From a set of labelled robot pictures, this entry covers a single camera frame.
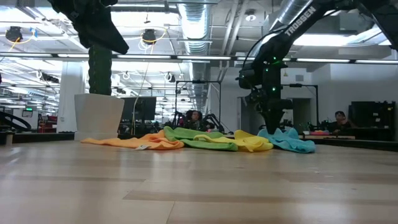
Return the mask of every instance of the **man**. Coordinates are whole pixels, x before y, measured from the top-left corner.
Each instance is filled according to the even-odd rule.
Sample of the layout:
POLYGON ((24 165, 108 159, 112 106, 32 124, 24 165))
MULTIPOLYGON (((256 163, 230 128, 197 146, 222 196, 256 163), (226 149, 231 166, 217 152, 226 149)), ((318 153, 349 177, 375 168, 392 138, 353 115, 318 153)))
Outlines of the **man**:
POLYGON ((333 134, 338 134, 339 132, 349 128, 356 128, 354 123, 346 119, 346 115, 342 111, 337 111, 335 113, 335 118, 336 121, 331 123, 329 126, 329 132, 333 134))

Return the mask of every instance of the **silver ventilation duct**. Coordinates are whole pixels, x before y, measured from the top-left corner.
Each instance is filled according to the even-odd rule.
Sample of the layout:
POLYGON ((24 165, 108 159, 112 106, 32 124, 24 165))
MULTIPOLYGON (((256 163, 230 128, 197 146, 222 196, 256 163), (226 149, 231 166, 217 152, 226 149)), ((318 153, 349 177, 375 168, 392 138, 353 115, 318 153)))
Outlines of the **silver ventilation duct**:
MULTIPOLYGON (((210 6, 207 4, 178 4, 181 15, 182 32, 185 39, 207 39, 210 25, 210 6)), ((209 43, 185 42, 185 49, 189 55, 208 54, 209 43)), ((192 80, 209 80, 210 68, 207 63, 192 63, 190 68, 192 80)), ((208 85, 198 84, 193 86, 197 101, 197 108, 201 110, 206 104, 208 85)))
MULTIPOLYGON (((311 2, 312 0, 283 0, 280 4, 279 14, 269 30, 271 31, 289 25, 311 2)), ((260 47, 261 42, 255 46, 249 56, 256 56, 260 51, 260 47)))

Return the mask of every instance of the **pillar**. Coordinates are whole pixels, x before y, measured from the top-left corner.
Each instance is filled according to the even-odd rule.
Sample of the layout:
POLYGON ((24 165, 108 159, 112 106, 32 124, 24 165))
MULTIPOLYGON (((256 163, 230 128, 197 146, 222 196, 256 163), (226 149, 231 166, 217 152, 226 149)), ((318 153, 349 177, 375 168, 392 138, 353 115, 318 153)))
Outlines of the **pillar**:
POLYGON ((77 131, 75 95, 85 92, 83 62, 63 62, 57 132, 77 131))

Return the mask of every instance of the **cloth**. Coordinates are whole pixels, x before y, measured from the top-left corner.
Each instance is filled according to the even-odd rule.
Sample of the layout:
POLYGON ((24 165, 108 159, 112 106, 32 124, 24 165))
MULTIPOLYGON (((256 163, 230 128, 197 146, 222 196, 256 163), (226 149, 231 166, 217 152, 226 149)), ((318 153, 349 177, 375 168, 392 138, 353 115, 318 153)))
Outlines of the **cloth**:
POLYGON ((206 134, 210 138, 220 138, 223 137, 223 133, 206 133, 203 131, 196 131, 196 130, 191 130, 191 129, 185 129, 185 128, 175 128, 172 129, 168 126, 164 127, 164 133, 166 138, 169 141, 176 141, 180 139, 188 139, 188 140, 193 140, 193 138, 199 134, 206 134))
POLYGON ((269 134, 267 129, 264 128, 260 130, 258 136, 267 138, 274 145, 288 151, 299 153, 315 152, 315 143, 313 141, 300 140, 299 134, 294 128, 285 133, 277 128, 274 134, 269 134))
POLYGON ((238 146, 240 151, 249 151, 249 152, 258 152, 258 151, 266 151, 270 150, 274 147, 271 143, 269 143, 268 139, 254 136, 252 134, 246 133, 242 130, 235 131, 235 139, 230 139, 226 137, 220 138, 211 138, 205 134, 199 134, 195 136, 194 140, 204 139, 207 142, 212 143, 234 143, 238 146))
POLYGON ((169 141, 180 140, 184 142, 186 146, 194 147, 197 149, 211 149, 211 150, 233 151, 233 152, 236 152, 238 150, 238 146, 233 142, 212 143, 207 141, 197 141, 201 139, 193 140, 197 135, 204 135, 211 139, 220 138, 223 136, 223 133, 206 133, 203 131, 196 131, 185 128, 172 129, 168 126, 164 127, 164 132, 166 138, 169 141))
POLYGON ((121 140, 118 138, 105 139, 105 140, 95 140, 92 138, 84 139, 81 143, 99 144, 107 146, 117 146, 117 147, 128 147, 128 148, 138 148, 139 146, 148 146, 147 149, 155 150, 168 150, 168 149, 180 149, 184 147, 184 143, 181 141, 169 141, 165 137, 163 130, 155 134, 146 134, 142 138, 131 138, 127 140, 121 140))

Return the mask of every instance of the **woman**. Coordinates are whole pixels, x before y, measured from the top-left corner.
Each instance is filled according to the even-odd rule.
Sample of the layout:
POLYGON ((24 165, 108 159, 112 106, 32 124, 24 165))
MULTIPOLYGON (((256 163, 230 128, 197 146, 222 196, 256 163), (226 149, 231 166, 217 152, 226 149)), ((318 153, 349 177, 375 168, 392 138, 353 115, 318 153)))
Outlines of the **woman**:
POLYGON ((197 131, 206 131, 207 127, 202 121, 202 113, 199 111, 192 111, 187 113, 187 122, 184 125, 184 128, 197 130, 197 131))
POLYGON ((342 111, 335 113, 336 121, 332 122, 329 127, 329 131, 333 134, 338 134, 341 131, 346 131, 350 128, 356 128, 356 125, 350 120, 346 119, 346 115, 342 111))

